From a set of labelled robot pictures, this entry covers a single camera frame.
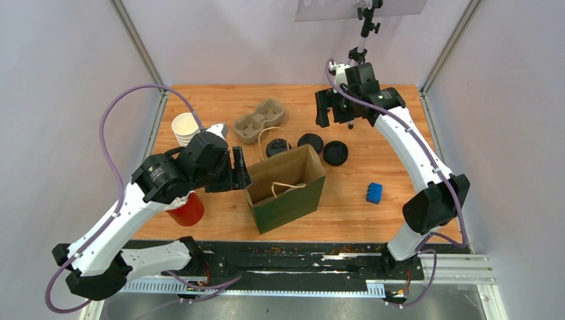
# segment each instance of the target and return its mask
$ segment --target brown paper bag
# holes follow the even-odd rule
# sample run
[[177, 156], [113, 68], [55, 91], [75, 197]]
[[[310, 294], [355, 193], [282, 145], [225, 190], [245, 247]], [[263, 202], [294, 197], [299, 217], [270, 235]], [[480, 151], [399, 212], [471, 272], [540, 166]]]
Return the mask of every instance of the brown paper bag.
[[[247, 170], [253, 183], [243, 193], [259, 233], [318, 209], [326, 173], [311, 145], [279, 153], [247, 167]], [[273, 183], [299, 187], [273, 186]]]

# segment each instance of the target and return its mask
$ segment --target red cup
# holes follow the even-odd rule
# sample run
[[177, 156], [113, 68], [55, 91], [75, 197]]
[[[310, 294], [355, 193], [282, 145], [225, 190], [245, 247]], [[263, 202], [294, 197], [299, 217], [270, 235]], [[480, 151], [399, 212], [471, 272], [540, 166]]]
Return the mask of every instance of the red cup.
[[198, 198], [196, 193], [190, 192], [187, 203], [182, 207], [166, 210], [167, 213], [183, 227], [190, 227], [195, 225], [204, 216], [204, 205]]

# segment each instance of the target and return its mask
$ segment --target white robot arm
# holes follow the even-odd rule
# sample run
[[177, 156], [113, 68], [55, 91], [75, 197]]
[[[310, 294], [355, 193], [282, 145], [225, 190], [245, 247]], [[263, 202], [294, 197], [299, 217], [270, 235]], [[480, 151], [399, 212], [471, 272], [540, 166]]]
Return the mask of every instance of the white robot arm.
[[[334, 84], [342, 91], [361, 101], [378, 105], [390, 114], [382, 114], [345, 99], [335, 89], [327, 89], [316, 93], [318, 108], [316, 124], [327, 127], [329, 125], [327, 113], [330, 110], [334, 122], [337, 123], [348, 123], [357, 117], [367, 119], [392, 145], [414, 185], [416, 196], [402, 208], [406, 222], [396, 236], [388, 242], [385, 252], [385, 255], [391, 258], [389, 259], [390, 274], [394, 274], [396, 271], [402, 271], [402, 266], [398, 262], [408, 261], [414, 257], [418, 247], [429, 234], [438, 231], [456, 217], [453, 198], [438, 176], [438, 172], [441, 171], [446, 177], [450, 177], [448, 181], [457, 192], [461, 205], [468, 192], [469, 181], [465, 175], [453, 175], [453, 172], [439, 160], [413, 125], [410, 112], [398, 91], [394, 88], [381, 89], [370, 63], [356, 66], [330, 64], [328, 68], [330, 74], [334, 75]], [[408, 124], [410, 129], [400, 125], [395, 117]], [[423, 147], [434, 158], [436, 167], [432, 166], [428, 154], [424, 152], [422, 145], [416, 142], [414, 135], [423, 141]]]
[[[223, 192], [251, 184], [240, 147], [233, 148], [231, 166], [226, 133], [225, 125], [214, 125], [196, 134], [186, 147], [147, 157], [132, 174], [118, 213], [114, 212], [117, 201], [82, 238], [55, 246], [53, 256], [59, 266], [75, 258], [67, 267], [71, 271], [67, 286], [72, 293], [98, 301], [114, 295], [128, 281], [183, 269], [193, 261], [193, 267], [201, 266], [204, 253], [192, 237], [146, 249], [123, 247], [153, 215], [184, 205], [193, 189]], [[96, 233], [99, 235], [86, 251], [77, 253]]]

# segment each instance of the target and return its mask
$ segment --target wooden tabletop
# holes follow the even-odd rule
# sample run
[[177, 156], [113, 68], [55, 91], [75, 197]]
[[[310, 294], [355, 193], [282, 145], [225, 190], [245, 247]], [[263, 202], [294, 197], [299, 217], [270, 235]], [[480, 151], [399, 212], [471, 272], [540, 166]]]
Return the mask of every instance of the wooden tabletop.
[[[344, 165], [326, 169], [326, 182], [318, 211], [259, 235], [242, 191], [204, 193], [198, 190], [205, 206], [202, 220], [192, 227], [177, 225], [165, 212], [155, 215], [135, 235], [137, 239], [177, 239], [191, 235], [197, 240], [234, 241], [335, 241], [387, 242], [404, 223], [402, 206], [414, 195], [408, 173], [386, 139], [366, 120], [355, 121], [353, 130], [347, 125], [332, 123], [320, 128], [314, 122], [316, 102], [314, 93], [328, 85], [175, 85], [193, 105], [204, 126], [225, 122], [230, 129], [230, 146], [241, 145], [245, 162], [260, 161], [257, 142], [246, 145], [233, 133], [233, 123], [241, 115], [251, 113], [267, 98], [275, 98], [286, 107], [286, 117], [280, 124], [288, 133], [291, 145], [305, 133], [320, 135], [325, 143], [344, 142], [349, 158]], [[414, 85], [395, 85], [402, 95], [414, 123], [430, 145], [430, 131], [424, 116], [417, 88]], [[170, 94], [159, 128], [154, 153], [178, 147], [171, 130], [173, 119], [187, 106]], [[265, 141], [284, 137], [279, 130], [266, 131]], [[368, 184], [383, 185], [380, 204], [365, 201]], [[441, 230], [460, 241], [457, 224], [452, 221]], [[430, 242], [442, 242], [432, 239]]]

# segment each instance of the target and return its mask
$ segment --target blue block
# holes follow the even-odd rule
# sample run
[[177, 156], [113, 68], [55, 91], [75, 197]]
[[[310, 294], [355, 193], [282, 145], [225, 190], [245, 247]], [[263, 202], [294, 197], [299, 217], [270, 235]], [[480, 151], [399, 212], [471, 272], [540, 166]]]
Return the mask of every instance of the blue block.
[[367, 202], [378, 205], [382, 197], [382, 185], [372, 182], [367, 189]]

